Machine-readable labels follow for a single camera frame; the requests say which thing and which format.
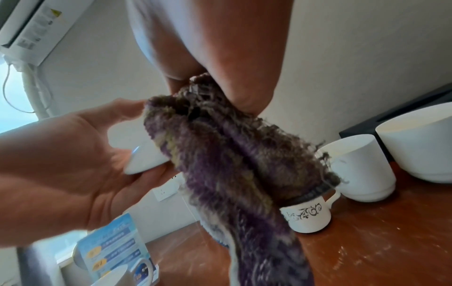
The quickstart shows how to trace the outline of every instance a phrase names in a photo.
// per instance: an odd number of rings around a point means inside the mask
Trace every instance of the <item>cord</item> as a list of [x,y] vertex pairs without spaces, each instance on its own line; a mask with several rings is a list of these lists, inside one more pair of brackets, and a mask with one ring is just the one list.
[[[12,108],[14,108],[14,109],[17,110],[17,111],[20,111],[20,112],[23,112],[23,113],[29,113],[29,114],[34,114],[34,113],[36,113],[36,111],[25,111],[25,110],[22,110],[22,109],[20,109],[20,108],[15,107],[15,106],[8,100],[8,98],[6,97],[6,83],[8,82],[9,75],[10,75],[10,73],[11,73],[11,65],[12,65],[12,63],[7,62],[7,64],[8,64],[8,71],[7,71],[7,73],[6,73],[6,78],[5,78],[5,81],[3,82],[3,88],[2,88],[2,91],[3,91],[3,98],[5,99],[6,103],[8,103],[9,106],[11,106]],[[29,68],[30,71],[31,71],[31,74],[33,75],[33,78],[34,78],[34,86],[38,89],[38,95],[41,96],[41,92],[40,92],[40,91],[41,91],[41,87],[42,87],[42,86],[45,87],[45,89],[46,89],[46,91],[47,91],[47,94],[50,95],[50,102],[49,102],[49,104],[47,105],[47,107],[44,107],[44,111],[47,111],[47,110],[52,106],[52,103],[53,103],[53,94],[48,90],[47,86],[46,86],[45,84],[42,83],[42,81],[41,81],[41,80],[39,79],[39,77],[38,77],[37,71],[35,71],[35,70],[32,68],[31,65],[30,65],[30,66],[26,66],[26,68]]]

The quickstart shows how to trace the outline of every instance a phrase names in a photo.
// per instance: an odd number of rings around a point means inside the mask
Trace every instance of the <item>blue and white package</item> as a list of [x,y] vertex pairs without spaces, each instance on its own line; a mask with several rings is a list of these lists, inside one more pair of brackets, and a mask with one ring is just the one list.
[[[93,281],[123,264],[130,270],[140,258],[151,262],[153,283],[158,281],[158,266],[152,262],[129,213],[82,238],[78,248]],[[140,285],[149,276],[149,269],[143,263],[133,274],[136,284]]]

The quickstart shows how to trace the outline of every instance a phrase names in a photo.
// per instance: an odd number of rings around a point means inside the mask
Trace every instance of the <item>power socket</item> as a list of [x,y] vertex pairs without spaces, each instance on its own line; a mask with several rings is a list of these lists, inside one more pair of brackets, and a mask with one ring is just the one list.
[[176,176],[172,177],[168,182],[166,182],[164,185],[153,189],[155,198],[159,202],[169,198],[170,196],[178,192],[180,185],[182,185],[183,183],[184,177],[182,176],[181,173],[177,174]]

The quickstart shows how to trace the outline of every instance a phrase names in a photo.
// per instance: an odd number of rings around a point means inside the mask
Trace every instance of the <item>wooden table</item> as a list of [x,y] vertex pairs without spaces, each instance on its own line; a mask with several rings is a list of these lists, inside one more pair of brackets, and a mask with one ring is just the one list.
[[[393,195],[341,197],[330,224],[299,234],[316,286],[452,285],[452,185],[411,177],[396,164]],[[198,223],[148,244],[160,286],[229,285],[229,254]]]

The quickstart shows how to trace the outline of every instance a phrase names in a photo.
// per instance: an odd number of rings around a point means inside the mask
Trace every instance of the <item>mug with black floral design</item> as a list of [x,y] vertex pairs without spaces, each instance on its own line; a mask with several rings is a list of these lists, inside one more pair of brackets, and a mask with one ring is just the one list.
[[312,201],[281,208],[281,213],[296,232],[311,233],[325,228],[331,221],[331,206],[340,198],[340,192],[325,201],[318,197]]

